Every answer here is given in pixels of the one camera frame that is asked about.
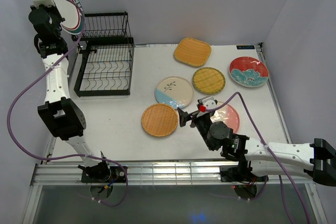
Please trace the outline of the round orange woven plate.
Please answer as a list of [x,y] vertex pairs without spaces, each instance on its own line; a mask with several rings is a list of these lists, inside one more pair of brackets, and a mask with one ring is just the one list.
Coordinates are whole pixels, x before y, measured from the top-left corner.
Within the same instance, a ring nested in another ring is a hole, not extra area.
[[176,130],[178,120],[179,117],[171,106],[157,103],[143,112],[141,124],[149,135],[166,137]]

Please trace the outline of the white plate green maroon rim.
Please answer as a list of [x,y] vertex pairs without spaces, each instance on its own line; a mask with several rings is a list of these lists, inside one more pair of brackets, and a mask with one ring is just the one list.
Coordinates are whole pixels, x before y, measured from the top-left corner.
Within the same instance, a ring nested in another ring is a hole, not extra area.
[[[62,16],[65,19],[61,23],[63,30],[72,35],[78,35],[82,31],[82,14],[73,4],[66,0],[53,0]],[[82,6],[79,0],[70,0],[81,10]]]

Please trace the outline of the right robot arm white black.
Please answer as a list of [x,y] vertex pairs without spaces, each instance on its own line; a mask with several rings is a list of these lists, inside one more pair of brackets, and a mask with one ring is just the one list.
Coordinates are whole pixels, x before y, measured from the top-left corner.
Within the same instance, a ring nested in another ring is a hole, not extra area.
[[235,134],[224,122],[212,122],[209,112],[177,111],[181,127],[190,122],[210,151],[220,151],[221,157],[238,163],[233,173],[236,180],[290,175],[335,186],[335,148],[324,139],[315,138],[313,143],[306,144],[263,144],[261,140]]

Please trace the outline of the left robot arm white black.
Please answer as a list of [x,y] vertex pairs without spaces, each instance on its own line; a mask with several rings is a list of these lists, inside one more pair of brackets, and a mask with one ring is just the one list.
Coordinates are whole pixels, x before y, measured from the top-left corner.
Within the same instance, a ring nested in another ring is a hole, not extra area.
[[38,114],[54,137],[68,143],[81,156],[84,164],[79,168],[91,179],[105,182],[111,177],[111,168],[103,153],[86,142],[85,116],[69,94],[69,62],[65,55],[68,47],[61,36],[64,19],[56,7],[44,5],[31,6],[28,19],[37,32],[34,44],[47,72],[45,102],[38,107]]

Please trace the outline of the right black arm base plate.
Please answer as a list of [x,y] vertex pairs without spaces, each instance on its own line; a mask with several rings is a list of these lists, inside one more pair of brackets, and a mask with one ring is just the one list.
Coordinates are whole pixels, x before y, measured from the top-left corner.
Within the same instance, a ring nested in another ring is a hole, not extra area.
[[247,173],[240,173],[237,166],[220,166],[219,173],[221,176],[221,182],[238,182],[242,184],[253,184],[255,182],[268,181],[267,176],[257,177],[250,171]]

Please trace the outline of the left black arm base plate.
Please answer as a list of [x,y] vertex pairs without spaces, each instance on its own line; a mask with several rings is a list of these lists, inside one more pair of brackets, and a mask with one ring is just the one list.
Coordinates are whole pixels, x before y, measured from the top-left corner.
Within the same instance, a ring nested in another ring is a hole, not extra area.
[[106,183],[114,181],[115,183],[126,182],[127,167],[123,166],[124,170],[119,166],[110,166],[109,172],[98,173],[97,176],[89,176],[86,172],[82,172],[80,181],[82,183]]

